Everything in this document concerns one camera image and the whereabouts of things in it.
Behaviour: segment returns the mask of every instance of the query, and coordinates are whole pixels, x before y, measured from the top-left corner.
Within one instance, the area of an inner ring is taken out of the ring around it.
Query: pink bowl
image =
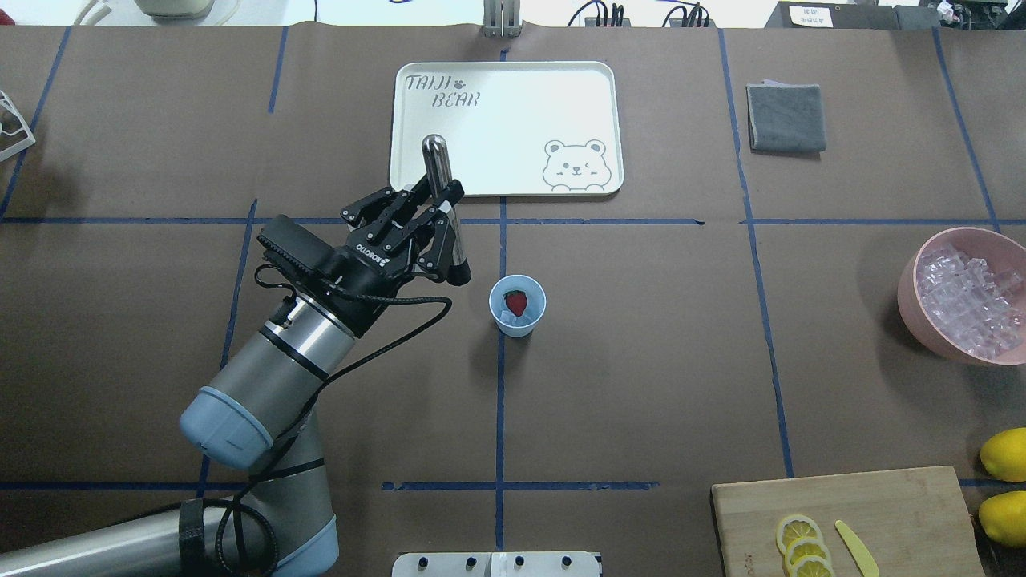
[[[952,360],[984,367],[1011,367],[1026,362],[1026,344],[1005,351],[993,360],[970,354],[945,337],[926,314],[919,298],[919,278],[915,265],[923,254],[944,243],[950,243],[970,258],[985,259],[994,273],[1012,269],[1026,278],[1026,248],[1015,240],[996,232],[973,227],[951,228],[939,232],[912,257],[898,282],[898,310],[901,311],[908,330],[928,349]],[[1013,307],[1026,310],[1026,291],[1020,291],[1010,302]],[[1019,328],[1019,336],[1026,341],[1026,326]]]

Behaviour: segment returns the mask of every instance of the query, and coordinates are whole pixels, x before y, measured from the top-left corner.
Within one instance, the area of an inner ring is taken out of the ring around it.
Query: lemon
[[[1005,547],[1026,547],[1026,491],[1001,493],[980,505],[983,531]]]
[[[1001,431],[980,449],[987,472],[1010,483],[1026,480],[1026,427]]]
[[[777,524],[777,548],[781,554],[787,553],[787,547],[793,541],[802,537],[823,539],[823,532],[816,522],[803,514],[791,514]]]
[[[834,577],[830,562],[819,555],[798,557],[791,567],[790,577]]]
[[[790,570],[799,559],[808,555],[823,557],[828,564],[831,563],[830,550],[827,549],[826,543],[819,537],[802,537],[791,541],[791,544],[787,546],[787,552],[784,553],[784,565]]]

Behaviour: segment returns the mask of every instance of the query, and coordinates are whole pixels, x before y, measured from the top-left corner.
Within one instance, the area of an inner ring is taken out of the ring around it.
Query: wooden cutting board
[[[726,577],[786,576],[777,524],[790,513],[817,522],[837,577],[859,577],[834,522],[846,523],[881,577],[983,577],[973,525],[952,467],[714,485]]]

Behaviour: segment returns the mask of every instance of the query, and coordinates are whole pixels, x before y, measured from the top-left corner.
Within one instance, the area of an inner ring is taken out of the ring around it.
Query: knife blade
[[[855,531],[852,531],[852,528],[843,521],[834,523],[834,527],[837,528],[837,533],[840,534],[840,538],[847,546],[852,557],[855,559],[855,564],[859,566],[862,577],[880,577],[880,569],[876,567],[876,561],[873,560],[866,544],[855,534]]]

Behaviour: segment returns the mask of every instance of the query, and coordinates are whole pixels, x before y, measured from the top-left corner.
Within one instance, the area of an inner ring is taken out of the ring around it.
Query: bear face
[[[545,145],[549,161],[542,178],[553,191],[605,190],[613,179],[613,171],[605,164],[605,145],[601,141],[588,141],[585,145],[564,145],[549,141]]]

